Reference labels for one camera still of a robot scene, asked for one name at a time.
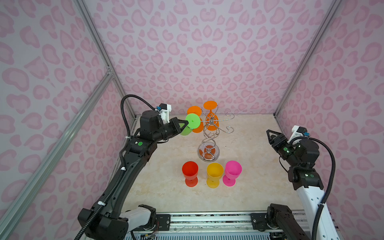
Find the patterned wallpaper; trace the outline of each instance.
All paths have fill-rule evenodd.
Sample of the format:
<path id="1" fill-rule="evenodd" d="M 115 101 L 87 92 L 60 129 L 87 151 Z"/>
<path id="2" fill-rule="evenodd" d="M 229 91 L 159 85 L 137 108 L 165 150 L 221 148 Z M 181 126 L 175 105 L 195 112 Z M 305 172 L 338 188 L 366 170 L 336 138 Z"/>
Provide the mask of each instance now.
<path id="1" fill-rule="evenodd" d="M 305 126 L 332 149 L 327 202 L 346 240 L 384 239 L 383 12 L 383 1 L 346 1 L 278 117 L 287 136 Z M 316 169 L 328 183 L 325 149 Z"/>
<path id="2" fill-rule="evenodd" d="M 182 114 L 273 113 L 331 0 L 85 2 L 126 92 Z"/>
<path id="3" fill-rule="evenodd" d="M 0 218 L 106 72 L 71 0 L 0 3 Z"/>
<path id="4" fill-rule="evenodd" d="M 10 239 L 73 239 L 80 210 L 107 186 L 124 132 L 120 95 L 110 83 Z"/>

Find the pink leopard print wallpaper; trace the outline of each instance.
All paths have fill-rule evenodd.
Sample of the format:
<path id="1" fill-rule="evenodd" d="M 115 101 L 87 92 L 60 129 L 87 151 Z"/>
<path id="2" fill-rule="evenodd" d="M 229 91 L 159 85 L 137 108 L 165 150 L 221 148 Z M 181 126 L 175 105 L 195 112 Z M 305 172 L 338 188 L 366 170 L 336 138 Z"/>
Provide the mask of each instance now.
<path id="1" fill-rule="evenodd" d="M 110 83 L 10 239 L 73 239 L 80 210 L 89 209 L 109 182 L 124 132 L 120 95 Z"/>
<path id="2" fill-rule="evenodd" d="M 126 92 L 181 114 L 208 99 L 273 113 L 330 3 L 86 0 Z"/>
<path id="3" fill-rule="evenodd" d="M 106 69 L 71 0 L 0 3 L 0 218 Z"/>
<path id="4" fill-rule="evenodd" d="M 332 149 L 328 207 L 346 240 L 384 239 L 384 2 L 345 1 L 278 121 Z M 316 169 L 328 183 L 325 149 Z"/>

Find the round stand base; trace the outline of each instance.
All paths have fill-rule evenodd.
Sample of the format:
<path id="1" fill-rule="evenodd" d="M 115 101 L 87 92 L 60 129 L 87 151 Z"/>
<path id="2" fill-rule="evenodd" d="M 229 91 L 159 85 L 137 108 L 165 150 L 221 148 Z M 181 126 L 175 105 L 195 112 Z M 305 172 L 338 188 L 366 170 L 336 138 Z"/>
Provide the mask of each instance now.
<path id="1" fill-rule="evenodd" d="M 207 179 L 207 185 L 208 185 L 208 187 L 210 187 L 210 188 L 217 188 L 219 184 L 220 184 L 220 181 L 219 181 L 219 180 L 217 180 L 217 181 L 212 181 L 212 180 L 210 180 L 210 179 Z"/>
<path id="2" fill-rule="evenodd" d="M 188 179 L 185 179 L 185 184 L 188 186 L 188 187 L 194 187 L 197 185 L 197 177 L 193 180 L 188 180 Z"/>
<path id="3" fill-rule="evenodd" d="M 223 183 L 228 187 L 233 187 L 236 183 L 236 179 L 230 179 L 226 175 L 223 176 Z"/>

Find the diagonal metal beam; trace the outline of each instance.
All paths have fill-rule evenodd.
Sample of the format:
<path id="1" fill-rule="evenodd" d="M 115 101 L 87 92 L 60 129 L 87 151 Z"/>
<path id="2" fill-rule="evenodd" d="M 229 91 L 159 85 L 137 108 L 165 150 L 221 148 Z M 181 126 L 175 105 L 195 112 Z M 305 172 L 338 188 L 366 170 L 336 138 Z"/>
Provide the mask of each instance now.
<path id="1" fill-rule="evenodd" d="M 315 50 L 316 50 L 317 46 L 319 45 L 320 40 L 325 35 L 325 32 L 331 26 L 332 21 L 334 19 L 334 16 L 335 16 L 337 10 L 339 9 L 342 1 L 343 0 L 333 0 L 332 1 L 331 6 L 328 8 L 327 13 L 325 14 L 319 28 L 317 29 L 317 31 L 313 37 L 311 44 L 309 45 L 309 47 L 307 49 L 307 52 L 305 53 L 305 55 L 303 57 L 303 60 L 300 62 L 299 67 L 297 68 L 295 74 L 292 77 L 291 83 L 289 84 L 288 88 L 285 90 L 284 95 L 283 95 L 279 105 L 277 106 L 275 113 L 273 114 L 275 117 L 277 117 L 281 113 L 282 108 L 284 107 L 285 103 L 288 100 L 288 96 L 293 91 L 293 88 L 295 87 L 296 83 L 300 79 L 300 76 L 301 76 L 303 69 L 308 64 L 309 60 L 311 59 L 311 57 L 315 53 Z"/>
<path id="2" fill-rule="evenodd" d="M 107 73 L 104 76 L 78 114 L 68 125 L 59 141 L 57 141 L 42 164 L 40 164 L 39 168 L 29 179 L 17 199 L 10 205 L 0 223 L 0 240 L 8 239 L 12 234 L 113 78 L 114 76 L 111 73 Z"/>
<path id="3" fill-rule="evenodd" d="M 125 96 L 126 92 L 124 91 L 124 88 L 122 87 L 121 81 L 120 81 L 118 75 L 116 74 L 116 71 L 112 65 L 111 59 L 109 58 L 108 53 L 107 53 L 107 51 L 104 47 L 104 44 L 101 40 L 101 37 L 100 37 L 100 35 L 99 35 L 99 33 L 98 33 L 98 31 L 97 31 L 97 29 L 96 29 L 96 27 L 92 21 L 92 16 L 88 10 L 87 5 L 85 4 L 84 0 L 73 0 L 73 1 L 76 5 L 81 17 L 83 18 L 85 26 L 87 27 L 89 33 L 91 34 L 93 41 L 95 42 L 97 49 L 99 50 L 100 56 L 103 59 L 105 66 L 113 75 L 116 76 L 114 79 L 114 83 L 116 85 L 116 88 L 119 91 L 120 96 L 121 97 Z M 135 119 L 136 116 L 135 116 L 135 113 L 133 111 L 133 108 L 132 108 L 130 102 L 127 100 L 127 101 L 125 101 L 125 104 L 126 104 L 126 107 L 128 109 L 128 113 L 129 113 L 131 119 Z"/>

